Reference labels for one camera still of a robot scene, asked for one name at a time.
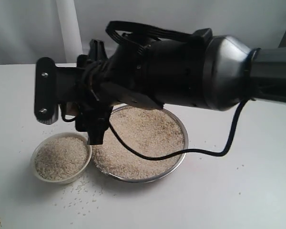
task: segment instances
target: white ceramic bowl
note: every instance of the white ceramic bowl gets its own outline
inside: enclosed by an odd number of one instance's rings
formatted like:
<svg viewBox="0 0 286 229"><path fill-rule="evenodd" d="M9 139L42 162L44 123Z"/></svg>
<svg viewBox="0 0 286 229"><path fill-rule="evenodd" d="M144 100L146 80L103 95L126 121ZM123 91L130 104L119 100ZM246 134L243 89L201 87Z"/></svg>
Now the white ceramic bowl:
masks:
<svg viewBox="0 0 286 229"><path fill-rule="evenodd" d="M40 176L39 173L37 172L36 166L35 166L35 158L36 158L37 153L40 150L40 148L42 148L47 142L49 142L49 141L51 141L51 140L53 140L55 138L60 138L60 137L75 137L75 138L78 138L78 139L82 140L85 144L87 144L87 138L86 137L84 137L84 136L82 136L80 134L74 133L74 132L65 132L65 133L60 133L60 134L56 134L56 135L53 135L51 137L48 137L43 142L41 142L39 144L39 146L37 146L37 148L34 150L33 155L31 157L31 168L33 170L33 174L39 180L42 180L42 181L45 181L45 182L48 182L48 183L58 184L58 185L65 185L65 184L69 184L69 183L77 180L83 174L85 168L87 167L87 165L88 165L88 163L89 163L89 161L91 159L92 147L89 146L89 145L86 145L87 152L88 152L88 159L87 159L85 165L76 174L72 175L69 178L63 179L63 180L47 180L47 179L43 178L42 176Z"/></svg>

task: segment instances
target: stainless steel bowl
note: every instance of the stainless steel bowl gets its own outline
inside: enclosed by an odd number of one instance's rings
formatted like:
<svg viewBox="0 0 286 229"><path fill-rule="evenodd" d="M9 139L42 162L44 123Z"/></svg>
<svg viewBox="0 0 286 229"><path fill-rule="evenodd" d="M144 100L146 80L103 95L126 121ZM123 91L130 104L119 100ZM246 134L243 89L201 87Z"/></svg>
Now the stainless steel bowl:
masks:
<svg viewBox="0 0 286 229"><path fill-rule="evenodd" d="M118 112L118 111L120 111L122 109L128 109L128 108L132 108L132 107L128 106L128 105L120 106L120 107L114 109L112 111L112 114L115 113L115 112ZM177 116L175 116L172 112L170 112L170 111L168 111L166 109L163 109L163 111L166 114L168 114L171 118L173 118L177 122L177 124L180 126L182 134L184 136L184 149L187 149L188 148L188 135L187 135L187 131L185 129L185 126L180 121L180 119ZM101 171L101 172L106 174L106 175L108 175L108 176L110 176L110 177L113 177L114 179L117 179L117 180L120 180L120 181L124 181L124 182L128 182L128 183L148 183L148 182L152 182L152 181L158 180L160 178L163 178L166 175L168 175L171 172L173 172L178 166L180 166L181 162L185 158L185 155L186 155L186 153L180 155L179 160L170 169L166 170L165 172L163 172L163 173L161 173L159 175L156 175L156 176L150 177L150 178L145 178L145 179L127 179L127 178L119 177L119 176L114 175L112 173L103 172L103 171Z"/></svg>

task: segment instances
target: white backdrop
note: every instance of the white backdrop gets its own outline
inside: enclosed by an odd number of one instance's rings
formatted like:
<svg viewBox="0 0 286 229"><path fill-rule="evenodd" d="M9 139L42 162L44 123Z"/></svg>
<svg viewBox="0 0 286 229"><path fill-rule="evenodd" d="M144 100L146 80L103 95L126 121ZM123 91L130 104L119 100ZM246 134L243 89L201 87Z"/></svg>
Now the white backdrop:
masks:
<svg viewBox="0 0 286 229"><path fill-rule="evenodd" d="M75 62L91 38L104 40L111 55L111 20L184 32L210 27L250 47L275 48L286 30L286 0L0 0L0 64L42 56Z"/></svg>

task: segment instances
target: screw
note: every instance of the screw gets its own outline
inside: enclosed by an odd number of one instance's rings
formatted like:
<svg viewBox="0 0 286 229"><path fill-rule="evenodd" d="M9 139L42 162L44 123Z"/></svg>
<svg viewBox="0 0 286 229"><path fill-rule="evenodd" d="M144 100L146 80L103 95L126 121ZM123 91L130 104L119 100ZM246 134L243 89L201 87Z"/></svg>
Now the screw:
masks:
<svg viewBox="0 0 286 229"><path fill-rule="evenodd" d="M48 77L48 74L47 74L47 73L41 73L41 75L42 75L44 78L47 78L47 77Z"/></svg>
<svg viewBox="0 0 286 229"><path fill-rule="evenodd" d="M46 108L42 108L39 112L42 113L42 114L45 114L45 113L47 113L47 111L48 110Z"/></svg>

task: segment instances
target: black strap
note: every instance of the black strap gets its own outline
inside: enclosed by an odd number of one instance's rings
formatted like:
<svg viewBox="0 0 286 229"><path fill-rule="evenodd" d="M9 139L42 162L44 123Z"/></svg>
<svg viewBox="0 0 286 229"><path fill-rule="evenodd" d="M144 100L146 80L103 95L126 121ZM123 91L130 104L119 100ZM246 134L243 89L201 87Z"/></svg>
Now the black strap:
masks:
<svg viewBox="0 0 286 229"><path fill-rule="evenodd" d="M188 33L177 32L173 30L164 30L155 26L140 24L136 22L109 22L106 28L106 33L119 45L127 45L131 48L134 48L140 55L143 55L145 47L119 35L117 31L133 32L138 34L144 34L148 37L170 39L178 42L188 42L191 38L191 34Z"/></svg>

